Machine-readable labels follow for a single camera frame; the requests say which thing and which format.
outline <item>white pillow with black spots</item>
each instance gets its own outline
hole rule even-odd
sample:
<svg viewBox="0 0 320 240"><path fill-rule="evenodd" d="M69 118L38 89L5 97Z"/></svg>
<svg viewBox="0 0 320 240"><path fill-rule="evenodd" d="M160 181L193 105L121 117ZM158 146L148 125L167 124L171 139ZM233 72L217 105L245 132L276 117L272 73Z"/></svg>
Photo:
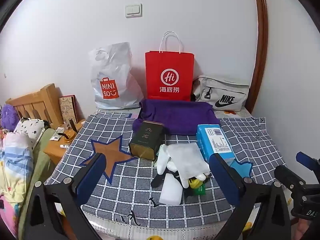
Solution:
<svg viewBox="0 0 320 240"><path fill-rule="evenodd" d="M42 134L46 129L46 124L40 119L22 118L18 122L14 132L26 132L30 138L32 150L37 146Z"/></svg>

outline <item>nike swoosh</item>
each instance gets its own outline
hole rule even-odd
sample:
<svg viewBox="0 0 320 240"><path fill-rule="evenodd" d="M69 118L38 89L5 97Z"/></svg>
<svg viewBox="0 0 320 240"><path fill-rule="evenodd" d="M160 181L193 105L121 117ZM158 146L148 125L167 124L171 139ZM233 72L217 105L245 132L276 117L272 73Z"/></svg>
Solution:
<svg viewBox="0 0 320 240"><path fill-rule="evenodd" d="M217 101L214 105L215 105L216 107L224 107L224 106L230 106L230 105L233 105L233 104L235 104L235 103L237 103L237 102L234 102L234 103L227 103L227 104L220 104L220 103L219 103L219 101Z"/></svg>

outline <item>green bed sheet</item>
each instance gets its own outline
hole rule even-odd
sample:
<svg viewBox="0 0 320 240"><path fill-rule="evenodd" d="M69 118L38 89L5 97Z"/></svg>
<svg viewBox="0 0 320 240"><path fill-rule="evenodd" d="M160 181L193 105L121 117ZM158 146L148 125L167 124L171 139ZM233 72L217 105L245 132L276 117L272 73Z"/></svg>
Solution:
<svg viewBox="0 0 320 240"><path fill-rule="evenodd" d="M44 182L52 173L55 168L55 164L50 160L49 156L43 152L47 146L49 139L54 134L54 129L47 129L35 149L33 150L33 173L29 187L27 189L27 195L25 201L20 210L19 224L18 224L18 239L22 240L24 235L24 225L26 221L28 204L31 196L31 192L34 184L40 180Z"/></svg>

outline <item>purple fluffy pillow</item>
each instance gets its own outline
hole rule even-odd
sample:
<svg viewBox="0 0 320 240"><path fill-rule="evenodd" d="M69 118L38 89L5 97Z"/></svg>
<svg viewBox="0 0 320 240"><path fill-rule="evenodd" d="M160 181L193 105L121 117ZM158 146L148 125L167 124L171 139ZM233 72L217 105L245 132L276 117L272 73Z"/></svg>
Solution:
<svg viewBox="0 0 320 240"><path fill-rule="evenodd" d="M1 126L13 132L19 121L20 118L14 107L4 105L1 110Z"/></svg>

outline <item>bedside table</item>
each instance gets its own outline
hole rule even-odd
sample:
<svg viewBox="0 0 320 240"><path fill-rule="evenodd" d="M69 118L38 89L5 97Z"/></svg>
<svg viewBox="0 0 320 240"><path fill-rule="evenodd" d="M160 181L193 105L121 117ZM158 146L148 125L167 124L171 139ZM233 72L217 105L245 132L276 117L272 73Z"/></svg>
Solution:
<svg viewBox="0 0 320 240"><path fill-rule="evenodd" d="M85 119L81 120L76 124L76 128L79 131L82 128L82 122L85 121ZM65 154L66 149L61 148L61 139L59 141L49 141L43 152L47 154L52 162L57 165L59 161L61 160L62 156Z"/></svg>

